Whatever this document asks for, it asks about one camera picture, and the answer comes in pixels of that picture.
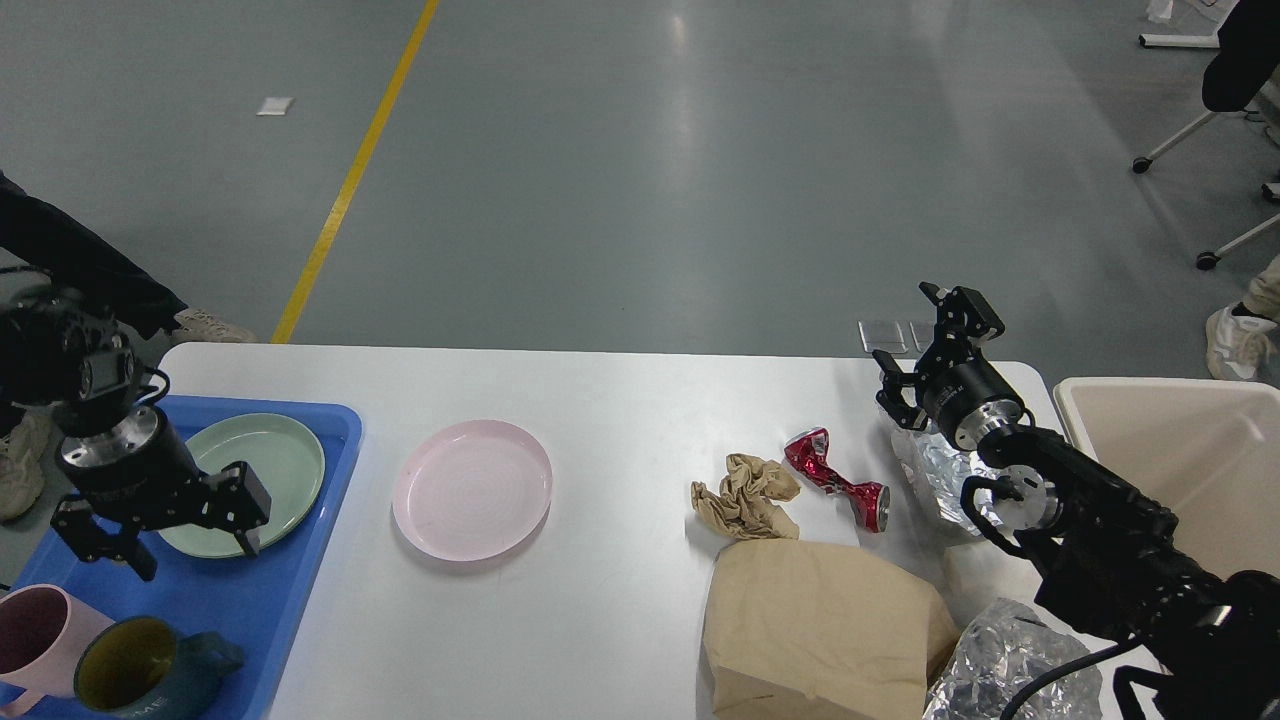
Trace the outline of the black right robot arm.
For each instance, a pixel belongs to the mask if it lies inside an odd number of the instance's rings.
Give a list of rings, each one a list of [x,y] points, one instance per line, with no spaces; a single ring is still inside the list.
[[[1075,632],[1111,641],[1028,682],[1002,717],[1070,674],[1144,647],[1160,673],[1114,673],[1125,719],[1144,715],[1139,685],[1152,689],[1166,719],[1275,719],[1277,579],[1257,570],[1221,579],[1180,552],[1170,509],[1032,423],[982,352],[1005,331],[986,297],[929,282],[920,291],[936,310],[932,343],[910,372],[886,351],[872,354],[878,405],[899,427],[934,425],[954,448],[998,470],[964,482],[963,512],[987,541],[1036,568],[1041,607]]]

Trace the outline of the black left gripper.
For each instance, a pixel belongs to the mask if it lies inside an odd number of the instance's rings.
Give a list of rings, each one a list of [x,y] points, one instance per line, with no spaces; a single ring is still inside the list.
[[[204,474],[160,407],[133,409],[100,436],[65,438],[55,462],[81,497],[63,497],[50,527],[82,562],[110,560],[152,582],[157,561],[140,534],[191,523],[230,534],[244,556],[261,552],[273,501],[257,473],[233,461]]]

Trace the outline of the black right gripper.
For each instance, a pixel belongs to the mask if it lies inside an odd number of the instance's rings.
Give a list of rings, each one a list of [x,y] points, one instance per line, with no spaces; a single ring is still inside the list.
[[[918,360],[922,407],[904,392],[914,392],[918,374],[905,372],[884,350],[873,350],[881,370],[877,404],[896,427],[923,432],[931,420],[960,451],[975,451],[991,432],[1016,425],[1027,407],[1014,388],[986,361],[983,346],[1001,337],[1006,325],[986,296],[973,288],[950,290],[933,283],[918,288],[936,310],[933,340]]]

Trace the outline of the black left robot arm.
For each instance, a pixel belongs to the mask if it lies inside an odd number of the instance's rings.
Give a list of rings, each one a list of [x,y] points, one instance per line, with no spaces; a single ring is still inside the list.
[[[138,359],[114,311],[69,286],[33,284],[3,304],[3,401],[45,407],[72,483],[50,525],[83,562],[102,559],[152,580],[145,532],[195,525],[255,557],[271,498],[246,461],[204,471],[159,406],[170,386]]]

